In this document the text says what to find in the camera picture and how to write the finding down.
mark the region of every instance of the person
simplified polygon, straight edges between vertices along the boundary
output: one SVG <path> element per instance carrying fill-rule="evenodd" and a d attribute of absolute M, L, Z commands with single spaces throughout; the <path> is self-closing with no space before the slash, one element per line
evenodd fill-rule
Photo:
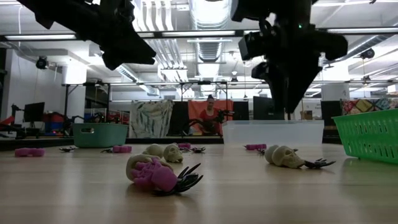
<path fill-rule="evenodd" d="M 203 135 L 221 134 L 221 124 L 214 121 L 214 119 L 218 116 L 219 111 L 219 109 L 214 107 L 215 99 L 212 95 L 209 95 L 206 102 L 207 107 L 200 113 L 199 120 L 203 122 L 212 122 L 214 128 L 213 130 L 209 130 L 199 124 L 200 131 Z"/>

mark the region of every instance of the green basket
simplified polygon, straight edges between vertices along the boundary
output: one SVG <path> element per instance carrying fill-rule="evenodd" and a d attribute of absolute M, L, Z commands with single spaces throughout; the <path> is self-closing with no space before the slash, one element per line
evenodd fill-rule
<path fill-rule="evenodd" d="M 333 118 L 348 156 L 398 164 L 398 110 Z"/>
<path fill-rule="evenodd" d="M 75 146 L 79 148 L 121 146 L 126 142 L 127 128 L 128 126 L 123 124 L 73 124 Z"/>

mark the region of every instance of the computer monitor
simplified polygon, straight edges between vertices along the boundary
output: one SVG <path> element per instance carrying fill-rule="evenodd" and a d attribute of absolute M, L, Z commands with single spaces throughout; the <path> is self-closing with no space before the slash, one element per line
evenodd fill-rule
<path fill-rule="evenodd" d="M 43 114 L 44 114 L 44 102 L 25 105 L 24 121 L 25 122 L 43 121 Z"/>

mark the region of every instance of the wooden table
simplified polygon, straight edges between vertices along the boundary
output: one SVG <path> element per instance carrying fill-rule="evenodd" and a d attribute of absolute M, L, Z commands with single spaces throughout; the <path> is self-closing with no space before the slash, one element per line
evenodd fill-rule
<path fill-rule="evenodd" d="M 179 172 L 201 162 L 203 180 L 161 198 L 125 177 L 129 154 L 99 152 L 0 153 L 0 223 L 398 223 L 398 166 L 348 158 L 341 146 L 299 150 L 310 161 L 337 160 L 323 170 L 274 167 L 242 147 L 207 146 L 174 164 Z"/>

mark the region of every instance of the pink object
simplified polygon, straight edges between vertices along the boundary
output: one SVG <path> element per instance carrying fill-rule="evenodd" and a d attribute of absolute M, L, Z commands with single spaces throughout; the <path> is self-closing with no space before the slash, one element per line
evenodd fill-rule
<path fill-rule="evenodd" d="M 179 143 L 178 147 L 184 147 L 184 148 L 190 149 L 191 144 L 190 143 Z"/>
<path fill-rule="evenodd" d="M 248 144 L 244 146 L 247 150 L 267 149 L 266 144 Z"/>
<path fill-rule="evenodd" d="M 113 146 L 114 153 L 131 153 L 131 146 Z"/>
<path fill-rule="evenodd" d="M 45 150 L 42 148 L 40 148 L 40 149 L 21 148 L 21 149 L 15 150 L 16 157 L 27 157 L 27 156 L 41 157 L 41 156 L 44 156 L 44 154 L 45 154 Z"/>
<path fill-rule="evenodd" d="M 158 188 L 169 192 L 177 184 L 177 177 L 173 171 L 162 166 L 156 158 L 152 158 L 152 162 L 138 162 L 131 172 L 135 177 L 134 183 L 143 190 Z"/>

